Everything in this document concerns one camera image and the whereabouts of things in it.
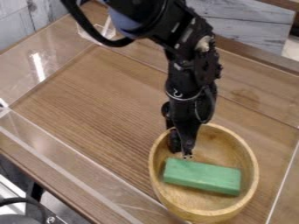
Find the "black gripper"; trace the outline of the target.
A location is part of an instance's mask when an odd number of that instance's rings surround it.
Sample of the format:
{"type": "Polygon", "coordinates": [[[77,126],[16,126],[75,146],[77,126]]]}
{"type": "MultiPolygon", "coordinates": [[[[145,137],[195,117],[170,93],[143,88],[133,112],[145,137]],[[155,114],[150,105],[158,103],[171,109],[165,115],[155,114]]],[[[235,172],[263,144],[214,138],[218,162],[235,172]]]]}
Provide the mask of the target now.
{"type": "Polygon", "coordinates": [[[182,151],[185,158],[193,157],[198,130],[214,116],[217,98],[218,86],[210,84],[193,98],[179,101],[171,97],[163,105],[162,114],[166,119],[166,126],[167,128],[175,127],[170,130],[167,142],[171,153],[182,151]]]}

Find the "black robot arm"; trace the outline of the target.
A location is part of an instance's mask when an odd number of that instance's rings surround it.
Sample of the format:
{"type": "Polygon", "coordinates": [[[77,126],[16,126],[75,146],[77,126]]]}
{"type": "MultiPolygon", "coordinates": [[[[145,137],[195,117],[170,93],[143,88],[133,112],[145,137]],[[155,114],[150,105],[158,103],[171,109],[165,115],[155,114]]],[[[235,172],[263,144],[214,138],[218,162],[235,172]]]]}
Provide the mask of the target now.
{"type": "Polygon", "coordinates": [[[214,116],[223,69],[213,26],[186,0],[101,0],[123,35],[111,40],[97,30],[77,0],[61,1],[82,29],[105,46],[125,47],[150,39],[163,48],[169,102],[162,114],[171,130],[170,151],[190,157],[201,126],[214,116]]]}

